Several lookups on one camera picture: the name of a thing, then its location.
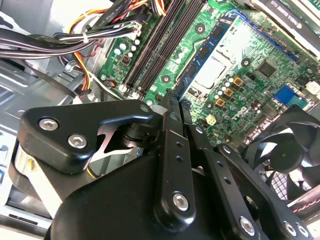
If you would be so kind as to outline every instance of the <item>bracket hole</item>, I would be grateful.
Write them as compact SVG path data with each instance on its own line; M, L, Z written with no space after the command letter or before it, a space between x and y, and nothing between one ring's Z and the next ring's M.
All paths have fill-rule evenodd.
M181 142L179 142L179 141L177 141L176 143L175 143L179 148L182 148L184 145L181 143Z
M216 163L217 163L221 168L224 167L224 165L223 165L220 161L217 161Z
M231 185L230 180L229 180L226 176L224 177L224 181L225 181L227 184Z
M178 162L180 162L180 163L183 163L184 162L184 159L182 158L182 157L180 157L180 156L176 156L175 157L177 160L178 160Z

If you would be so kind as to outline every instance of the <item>black plastic bracket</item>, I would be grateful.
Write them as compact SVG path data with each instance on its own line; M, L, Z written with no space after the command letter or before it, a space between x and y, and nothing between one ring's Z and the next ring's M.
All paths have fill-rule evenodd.
M103 152L102 148L108 145L119 126L132 122L146 123L153 114L139 100L33 108L22 115L17 138L28 155L60 172L76 174L87 167L97 151L98 134L106 135L98 150ZM57 122L57 129L45 130L40 127L40 120L48 118ZM86 146L72 147L68 142L72 135L83 136Z
M262 230L270 239L312 238L307 226L234 150L225 144L218 145L216 150L224 156L229 168L238 176L238 188L242 195L250 197L257 205Z
M213 151L205 132L188 126L192 167L202 167L226 239L268 239L253 220L224 157Z
M171 232L185 230L196 217L189 141L183 137L183 122L175 95L169 91L162 106L162 131L157 146L159 171L154 213Z

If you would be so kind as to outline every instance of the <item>ram slot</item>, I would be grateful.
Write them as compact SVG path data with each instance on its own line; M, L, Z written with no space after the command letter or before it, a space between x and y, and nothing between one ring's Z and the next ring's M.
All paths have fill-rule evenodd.
M206 3L206 0L191 0L185 7L170 36L165 41L159 52L156 53L154 61L146 71L145 75L143 76L143 80L140 82L137 88L137 95L140 99L146 95L147 91L156 81L158 75L166 66L169 58L174 53L180 41L185 36Z
M159 43L163 39L170 25L179 14L184 2L185 0L172 0L167 8L166 16L162 17L154 27L147 44L139 54L139 58L136 60L134 66L130 69L123 81L123 84L128 92L139 80L141 73L144 71L146 65L154 54L156 48L159 46Z

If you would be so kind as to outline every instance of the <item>fan grille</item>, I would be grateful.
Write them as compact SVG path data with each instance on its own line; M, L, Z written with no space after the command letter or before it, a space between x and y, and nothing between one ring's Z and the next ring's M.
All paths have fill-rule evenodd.
M269 177L272 174L272 171L267 171L266 176ZM287 176L280 173L276 172L273 176L273 179L271 181L272 188L278 195L278 197L281 200L288 200L288 195L287 195ZM303 182L302 184L302 189L308 191L311 189L311 187L306 183Z

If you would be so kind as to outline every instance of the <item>motherboard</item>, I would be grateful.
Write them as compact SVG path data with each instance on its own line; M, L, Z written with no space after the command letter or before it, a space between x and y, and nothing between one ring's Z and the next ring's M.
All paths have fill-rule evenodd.
M319 15L263 2L286 17L277 19L261 2L168 1L166 17L150 14L136 38L114 41L99 78L149 106L172 89L213 146L245 146L292 105L308 112L320 98Z

